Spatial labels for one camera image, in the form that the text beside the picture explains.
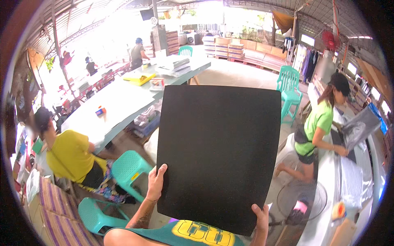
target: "blue basket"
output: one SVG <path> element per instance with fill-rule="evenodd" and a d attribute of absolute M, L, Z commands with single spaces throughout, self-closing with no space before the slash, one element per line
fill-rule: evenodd
<path fill-rule="evenodd" d="M 134 129 L 139 131 L 144 136 L 147 136 L 147 135 L 149 135 L 149 133 L 154 131 L 159 126 L 159 124 L 160 124 L 160 115 L 157 115 L 145 127 L 140 127 L 140 126 L 134 125 Z"/>

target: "turquoise plastic chair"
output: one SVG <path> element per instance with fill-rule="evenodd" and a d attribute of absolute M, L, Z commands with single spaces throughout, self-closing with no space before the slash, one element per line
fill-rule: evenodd
<path fill-rule="evenodd" d="M 281 111 L 281 123 L 291 123 L 293 125 L 302 99 L 302 93 L 298 89 L 299 72 L 291 66 L 282 66 L 277 83 L 276 90 L 281 92 L 282 101 L 284 101 Z M 296 105 L 294 113 L 290 111 L 292 105 Z M 290 115 L 292 120 L 284 122 L 283 119 L 287 115 Z"/>
<path fill-rule="evenodd" d="M 136 190 L 132 188 L 132 184 L 141 173 L 149 174 L 152 167 L 134 150 L 128 150 L 123 153 L 112 165 L 112 177 L 117 184 L 127 193 L 135 197 L 139 202 L 144 201 Z"/>
<path fill-rule="evenodd" d="M 104 203 L 107 206 L 101 210 L 97 203 Z M 104 214 L 104 211 L 110 206 L 114 206 L 118 209 L 120 214 L 125 219 L 119 219 L 115 217 L 111 217 Z M 104 236 L 104 234 L 99 233 L 103 226 L 109 227 L 126 227 L 127 223 L 130 219 L 125 215 L 125 213 L 120 210 L 119 204 L 111 203 L 111 202 L 103 202 L 100 200 L 96 200 L 93 198 L 85 197 L 82 202 L 78 205 L 78 213 L 81 217 L 81 220 L 84 226 L 92 233 Z"/>
<path fill-rule="evenodd" d="M 179 47 L 179 52 L 178 55 L 185 55 L 185 56 L 190 56 L 193 54 L 193 48 L 191 46 L 181 46 Z"/>

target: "concrete floor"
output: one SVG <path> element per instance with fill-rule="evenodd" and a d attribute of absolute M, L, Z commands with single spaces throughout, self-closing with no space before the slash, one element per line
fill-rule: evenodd
<path fill-rule="evenodd" d="M 202 85 L 221 85 L 221 86 L 238 86 L 238 87 L 253 87 L 253 88 L 265 88 L 265 89 L 276 89 L 278 79 L 278 75 L 263 69 L 258 69 L 255 67 L 243 65 L 240 63 L 230 62 L 223 59 L 214 59 L 209 58 L 211 60 L 211 67 L 207 70 L 203 71 L 198 75 L 198 79 Z M 303 98 L 301 101 L 301 105 L 299 110 L 308 102 L 307 85 L 300 84 L 299 89 L 303 92 Z M 287 136 L 294 132 L 295 127 L 300 122 L 299 116 L 297 116 L 294 124 L 290 127 L 290 124 L 282 124 L 281 132 L 279 137 L 279 143 L 286 140 Z M 134 137 L 122 131 L 113 139 L 113 146 L 111 147 L 111 151 L 115 153 L 123 153 L 126 150 L 135 150 L 142 157 L 144 157 L 152 166 L 154 166 L 154 162 L 150 159 L 150 157 L 146 154 L 143 147 L 139 145 L 136 141 L 134 141 Z M 274 178 L 271 181 L 271 185 L 269 188 L 269 192 L 266 199 L 266 204 L 273 203 L 270 212 L 275 217 L 276 221 L 282 220 L 283 217 L 280 214 L 277 206 L 276 206 L 276 198 L 285 183 L 288 182 L 288 177 L 284 178 Z M 136 184 L 141 188 L 142 195 L 144 196 L 147 191 L 147 178 L 146 176 L 140 176 Z M 82 200 L 83 197 L 90 196 L 96 199 L 102 200 L 101 196 L 92 194 L 90 192 L 86 192 L 85 190 L 79 188 L 78 186 L 74 186 L 75 192 L 79 200 Z M 131 204 L 122 204 L 121 209 L 131 218 L 134 213 L 137 211 L 139 207 L 139 203 L 135 205 Z M 169 221 L 169 217 L 157 213 L 157 210 L 152 214 L 151 222 L 149 224 L 149 228 L 160 228 L 163 225 L 167 224 Z M 279 234 L 281 233 L 282 226 L 277 226 L 274 228 L 272 234 L 269 236 L 267 245 L 275 245 Z M 250 237 L 240 238 L 244 241 L 245 245 L 250 244 Z"/>

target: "black shorts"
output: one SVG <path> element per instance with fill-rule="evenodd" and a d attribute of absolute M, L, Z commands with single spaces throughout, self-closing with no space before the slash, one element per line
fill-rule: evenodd
<path fill-rule="evenodd" d="M 312 164 L 315 160 L 315 153 L 312 153 L 312 155 L 308 156 L 308 155 L 300 155 L 298 154 L 298 159 L 300 162 L 304 163 L 304 164 Z"/>

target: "green tank top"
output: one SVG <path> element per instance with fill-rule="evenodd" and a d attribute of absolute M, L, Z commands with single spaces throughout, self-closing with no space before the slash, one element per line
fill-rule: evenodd
<path fill-rule="evenodd" d="M 231 232 L 190 220 L 175 221 L 159 229 L 119 229 L 171 246 L 244 246 L 241 239 Z"/>

